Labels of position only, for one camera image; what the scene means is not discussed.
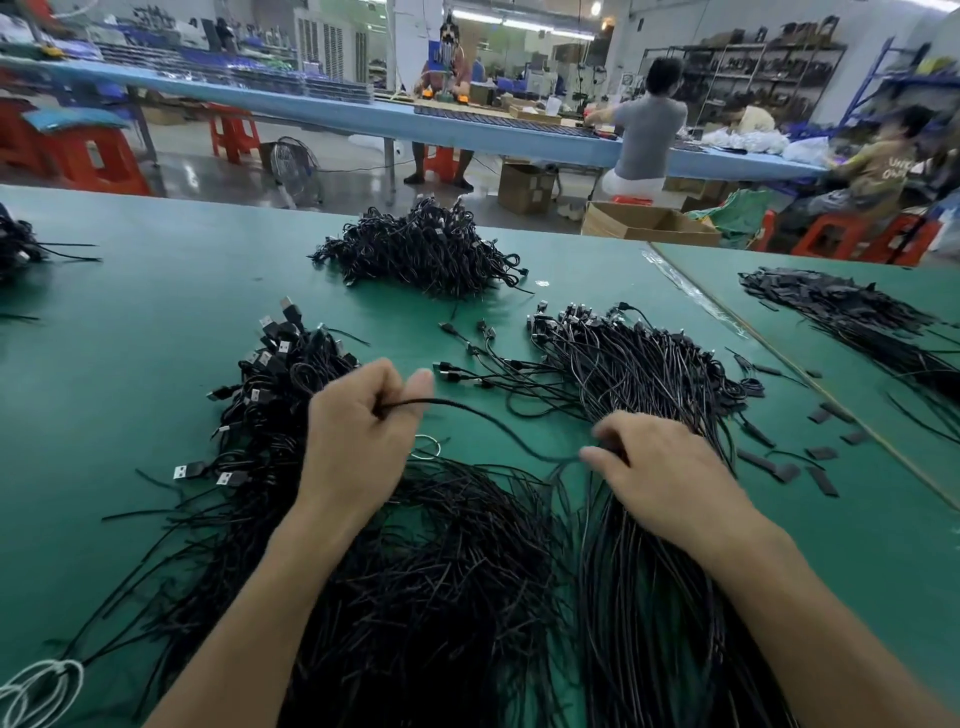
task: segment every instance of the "green tabletop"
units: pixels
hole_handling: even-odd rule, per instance
[[[864,355],[815,329],[800,313],[786,306],[778,305],[775,308],[779,310],[771,310],[761,304],[744,291],[737,276],[751,273],[762,265],[823,271],[852,278],[861,285],[875,282],[884,293],[943,321],[956,323],[960,322],[960,298],[956,295],[960,273],[950,269],[901,268],[750,251],[694,249],[684,245],[658,244],[656,247],[695,286],[747,325],[785,360],[822,372],[824,378],[817,382],[819,386],[842,402],[931,487],[960,508],[960,447],[911,421],[885,393],[890,392],[921,420],[943,429],[923,402]],[[960,329],[943,326],[935,329],[960,340]],[[910,341],[930,350],[960,349],[931,334]],[[943,356],[960,364],[958,355]]]
[[[97,243],[104,258],[37,266],[0,291],[0,311],[41,319],[0,322],[2,680],[55,656],[57,644],[45,641],[72,637],[156,539],[161,517],[100,519],[173,502],[170,491],[133,470],[167,479],[175,466],[210,455],[208,438],[222,405],[204,394],[236,381],[236,361],[257,343],[258,319],[277,317],[282,297],[300,306],[307,323],[371,342],[367,348],[345,340],[362,361],[389,356],[404,374],[436,360],[468,364],[462,344],[437,327],[449,319],[451,302],[387,282],[346,288],[335,271],[313,268],[306,255],[350,218],[10,186],[0,187],[0,202],[32,222],[41,240]],[[724,347],[777,362],[679,290],[651,264],[643,244],[482,232],[497,237],[503,251],[520,254],[531,271],[526,285],[537,295],[498,288],[461,304],[454,324],[470,335],[486,319],[504,354],[533,353],[524,322],[543,298],[550,311],[571,301],[595,309],[632,303],[655,325],[683,328],[717,350],[735,376]],[[751,401],[751,420],[782,449],[840,449],[827,466],[841,497],[824,497],[806,473],[784,486],[742,462],[740,482],[879,637],[960,706],[960,516],[877,443],[853,448],[839,440],[848,425],[807,420],[817,393],[773,377],[766,384],[767,398]],[[569,454],[589,441],[587,428],[562,414],[535,421],[511,416],[501,393],[444,383],[438,390],[503,419],[540,451]],[[741,447],[763,453],[733,429]],[[450,438],[444,446],[450,457],[541,476],[551,470],[467,412],[437,407],[421,431]],[[574,500],[582,498],[581,473],[565,479]],[[97,624],[85,652],[123,623],[118,615]],[[95,713],[96,725],[129,724],[125,701],[139,695],[155,654],[156,646],[147,645],[96,663],[74,710]],[[573,725],[582,723],[575,716]]]

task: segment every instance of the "orange stool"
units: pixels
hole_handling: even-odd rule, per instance
[[[118,195],[151,194],[127,138],[119,129],[74,127],[44,134],[41,143],[72,189]],[[96,146],[103,166],[94,165],[90,144]]]
[[[213,145],[214,157],[220,156],[220,148],[223,147],[227,150],[227,161],[231,164],[239,164],[240,155],[248,155],[254,149],[260,148],[260,135],[256,132],[253,119],[237,118],[252,116],[249,111],[226,107],[222,104],[207,104],[206,107],[223,114],[210,117],[210,142]],[[220,119],[222,132],[217,129],[217,119]],[[249,133],[244,128],[244,122],[250,124]]]
[[[890,259],[890,255],[897,249],[897,245],[891,245],[891,243],[893,243],[897,237],[913,228],[920,219],[919,216],[906,212],[897,215],[894,221],[887,226],[887,229],[867,246],[867,250],[863,251],[857,260],[863,260],[868,263],[887,262],[887,260]],[[938,220],[927,220],[924,226],[913,236],[913,240],[909,242],[907,247],[903,249],[903,252],[894,260],[894,263],[910,267],[917,265],[924,256],[924,253],[926,253],[926,249],[930,247],[930,243],[933,242],[933,238],[940,232],[941,227],[942,225]]]
[[[807,257],[830,257],[836,260],[850,260],[851,255],[856,250],[857,243],[863,240],[864,235],[874,223],[873,220],[862,215],[852,215],[849,213],[829,212],[821,215],[806,231],[806,235],[790,251],[792,255],[806,255]],[[820,241],[820,236],[827,228],[840,228],[844,231],[840,243],[837,245],[833,255],[821,255],[814,252],[814,248]]]
[[[35,109],[26,99],[0,99],[0,162],[50,177],[40,151],[41,137],[22,116]]]
[[[441,182],[453,182],[460,163],[459,155],[457,159],[453,158],[455,151],[452,147],[427,145],[423,150],[423,172],[435,172]]]
[[[643,205],[645,207],[654,203],[653,200],[648,200],[645,197],[631,197],[630,195],[613,195],[611,202],[618,205]]]
[[[770,238],[774,236],[774,229],[776,227],[777,213],[772,209],[768,209],[763,213],[763,220],[760,222],[760,229],[757,231],[754,241],[747,246],[748,250],[756,251],[757,253],[766,253],[767,244],[770,242]]]

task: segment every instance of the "orange part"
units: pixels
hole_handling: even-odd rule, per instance
[[[213,146],[214,157],[220,156],[220,148],[223,147],[227,150],[227,160],[231,164],[239,164],[240,155],[248,155],[254,149],[259,149],[260,135],[257,133],[253,119],[238,118],[252,116],[249,111],[221,104],[207,104],[206,107],[223,114],[210,117],[210,143]],[[217,127],[218,120],[222,131]],[[250,125],[249,132],[244,127],[245,123]]]
[[[26,99],[0,99],[0,162],[50,177],[43,161],[42,138],[22,114],[36,107]]]
[[[861,215],[852,215],[849,213],[830,212],[821,215],[806,231],[806,235],[790,251],[792,255],[805,255],[807,257],[829,257],[835,260],[850,260],[853,252],[856,251],[857,243],[863,240],[867,230],[874,221]],[[820,242],[821,235],[827,228],[839,228],[843,231],[840,243],[832,255],[822,255],[814,249]]]
[[[103,166],[90,157],[89,144],[97,148]],[[150,186],[119,129],[74,127],[42,137],[43,149],[72,189],[150,196]]]
[[[750,250],[756,251],[757,253],[766,253],[767,244],[770,242],[770,238],[774,236],[776,227],[777,213],[772,209],[768,209],[763,213],[763,220],[760,222],[760,235],[750,246]]]
[[[458,158],[453,157],[456,150],[451,147],[427,146],[423,150],[423,171],[434,172],[441,182],[453,182],[457,176]]]
[[[911,215],[906,212],[897,215],[893,222],[887,226],[887,229],[867,246],[867,249],[860,254],[857,260],[863,260],[868,263],[887,262],[887,260],[890,259],[890,255],[899,245],[899,241],[897,241],[896,238],[913,228],[919,220],[920,217],[917,215]],[[924,256],[924,253],[926,253],[926,249],[930,247],[930,243],[933,242],[937,233],[940,232],[941,227],[942,225],[939,221],[927,220],[894,263],[910,267],[917,265]]]
[[[645,207],[654,203],[653,200],[648,200],[645,197],[631,197],[630,195],[613,195],[611,202],[618,205],[643,205]]]

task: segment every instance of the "white loop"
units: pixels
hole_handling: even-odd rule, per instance
[[[57,676],[53,691],[30,706],[30,689],[47,674]],[[12,697],[3,714],[3,728],[50,728],[73,705],[84,686],[84,666],[76,660],[41,660],[17,672],[0,686],[0,702]]]
[[[418,437],[425,437],[427,440],[432,442],[434,445],[437,446],[437,451],[434,454],[430,455],[429,457],[423,457],[422,455],[417,455],[417,451],[413,450],[410,453],[410,457],[414,458],[415,460],[436,460],[438,457],[440,457],[440,450],[442,448],[440,446],[440,441],[438,441],[437,438],[430,437],[430,435],[417,435],[416,437],[414,437],[415,443]]]

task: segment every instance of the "hand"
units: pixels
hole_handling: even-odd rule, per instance
[[[731,546],[776,530],[707,441],[683,423],[614,412],[597,423],[593,434],[608,443],[619,440],[630,464],[601,448],[581,449],[581,459],[606,478],[645,528],[714,575],[721,566],[717,560],[728,556]]]
[[[294,506],[355,536],[396,488],[424,405],[387,410],[378,403],[433,396],[433,373],[420,369],[404,384],[387,359],[330,382],[310,401],[310,426]]]

